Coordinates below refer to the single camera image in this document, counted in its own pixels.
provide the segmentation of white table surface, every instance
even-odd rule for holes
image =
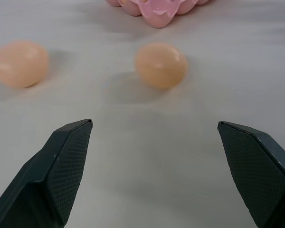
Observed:
[[[92,118],[85,172],[67,228],[255,228],[232,180],[219,121],[285,149],[285,0],[216,0],[154,29],[104,0],[0,0],[0,46],[31,39],[48,79],[0,84],[0,195],[50,134]],[[133,73],[151,41],[187,55],[167,93]]]

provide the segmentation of textured gripper pad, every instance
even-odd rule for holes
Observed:
[[[62,225],[68,221],[82,179],[90,131],[91,126],[86,124],[70,134],[46,180],[47,192]]]
[[[219,133],[233,180],[256,225],[273,227],[272,220],[285,208],[284,173],[252,135],[224,124]]]

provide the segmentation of egg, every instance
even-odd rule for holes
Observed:
[[[18,40],[0,48],[0,81],[25,88],[44,79],[49,67],[47,51],[39,44]]]
[[[184,79],[188,63],[185,56],[173,45],[150,43],[138,50],[135,69],[142,81],[149,86],[168,90]]]

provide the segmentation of egg carton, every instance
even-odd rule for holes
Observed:
[[[140,16],[155,28],[168,25],[176,14],[189,12],[195,5],[209,0],[107,0],[114,7],[122,7],[132,16]]]

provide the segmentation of brown egg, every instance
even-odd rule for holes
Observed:
[[[188,63],[185,56],[173,45],[150,43],[139,49],[135,68],[146,84],[167,90],[183,80]]]
[[[48,72],[47,51],[39,44],[20,40],[0,48],[0,81],[25,88],[42,80]]]

